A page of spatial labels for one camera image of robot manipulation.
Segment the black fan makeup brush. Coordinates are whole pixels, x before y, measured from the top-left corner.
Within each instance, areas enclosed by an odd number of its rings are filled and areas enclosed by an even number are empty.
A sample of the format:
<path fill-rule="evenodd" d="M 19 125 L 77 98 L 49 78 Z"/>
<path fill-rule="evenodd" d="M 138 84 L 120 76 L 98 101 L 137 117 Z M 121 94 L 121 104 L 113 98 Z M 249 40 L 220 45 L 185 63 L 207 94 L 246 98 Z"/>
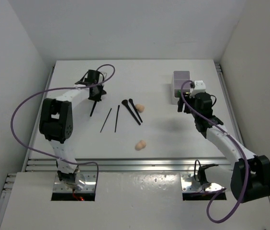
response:
<path fill-rule="evenodd" d="M 107 92 L 105 90 L 103 90 L 102 93 L 101 93 L 101 95 L 100 95 L 100 97 L 103 96 L 103 95 L 106 95 L 106 94 L 107 94 Z M 91 109 L 91 112 L 90 112 L 90 117 L 92 117 L 92 115 L 93 115 L 93 112 L 95 110 L 95 107 L 96 107 L 97 102 L 100 102 L 101 99 L 99 99 L 99 100 L 94 99 L 93 101 L 94 101 L 94 103 L 93 103 L 93 106 L 92 106 L 92 109 Z"/>

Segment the thin black eyeliner pencil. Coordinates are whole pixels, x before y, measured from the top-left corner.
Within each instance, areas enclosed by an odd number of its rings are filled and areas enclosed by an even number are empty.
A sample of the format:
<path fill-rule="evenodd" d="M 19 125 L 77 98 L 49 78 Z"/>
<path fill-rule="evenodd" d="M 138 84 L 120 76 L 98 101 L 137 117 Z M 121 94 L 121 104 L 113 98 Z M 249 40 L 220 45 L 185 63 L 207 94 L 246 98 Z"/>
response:
<path fill-rule="evenodd" d="M 104 120 L 104 122 L 103 122 L 103 124 L 102 124 L 100 133 L 103 131 L 103 129 L 104 129 L 104 127 L 105 127 L 105 124 L 106 124 L 106 122 L 107 122 L 107 120 L 108 120 L 108 118 L 109 118 L 109 116 L 110 116 L 110 114 L 111 114 L 111 111 L 112 111 L 112 108 L 110 108 L 110 110 L 109 110 L 109 112 L 108 112 L 108 114 L 107 114 L 107 116 L 106 116 L 106 118 L 105 118 L 105 120 Z"/>

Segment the large black powder brush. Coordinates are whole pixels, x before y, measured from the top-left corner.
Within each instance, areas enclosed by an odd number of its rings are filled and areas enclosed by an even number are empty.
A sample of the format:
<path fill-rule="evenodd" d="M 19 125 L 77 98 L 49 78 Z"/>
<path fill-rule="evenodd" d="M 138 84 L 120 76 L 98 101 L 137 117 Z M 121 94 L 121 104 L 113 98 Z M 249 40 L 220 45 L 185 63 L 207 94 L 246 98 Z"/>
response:
<path fill-rule="evenodd" d="M 122 105 L 124 105 L 126 107 L 126 109 L 128 110 L 128 112 L 130 113 L 130 115 L 133 117 L 133 119 L 137 122 L 138 125 L 141 125 L 140 121 L 137 119 L 137 117 L 135 116 L 135 114 L 133 113 L 133 111 L 131 110 L 129 104 L 128 104 L 128 100 L 122 100 Z"/>

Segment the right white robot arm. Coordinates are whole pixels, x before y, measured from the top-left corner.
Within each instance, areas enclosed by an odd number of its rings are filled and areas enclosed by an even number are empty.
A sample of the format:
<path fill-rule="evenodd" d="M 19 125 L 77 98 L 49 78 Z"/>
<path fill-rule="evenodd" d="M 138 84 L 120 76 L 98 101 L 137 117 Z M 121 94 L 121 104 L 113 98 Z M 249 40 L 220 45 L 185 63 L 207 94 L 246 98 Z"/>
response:
<path fill-rule="evenodd" d="M 214 144 L 230 162 L 232 171 L 218 164 L 200 166 L 196 180 L 201 185 L 212 182 L 230 189 L 240 203 L 270 196 L 270 160 L 245 148 L 228 134 L 223 122 L 213 114 L 212 96 L 206 92 L 183 93 L 178 112 L 191 114 L 197 131 Z"/>

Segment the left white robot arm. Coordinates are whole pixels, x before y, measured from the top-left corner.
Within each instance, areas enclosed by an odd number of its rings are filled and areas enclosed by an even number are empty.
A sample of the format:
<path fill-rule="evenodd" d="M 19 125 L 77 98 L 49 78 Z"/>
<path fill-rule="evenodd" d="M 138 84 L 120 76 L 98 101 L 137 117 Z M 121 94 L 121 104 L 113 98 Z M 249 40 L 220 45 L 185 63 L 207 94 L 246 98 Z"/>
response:
<path fill-rule="evenodd" d="M 56 98 L 43 100 L 39 131 L 58 157 L 56 162 L 59 180 L 69 187 L 79 185 L 79 165 L 68 141 L 73 132 L 73 109 L 86 99 L 94 101 L 94 104 L 101 101 L 106 91 L 100 83 L 105 77 L 106 74 L 90 69 L 75 83 L 74 89 Z"/>

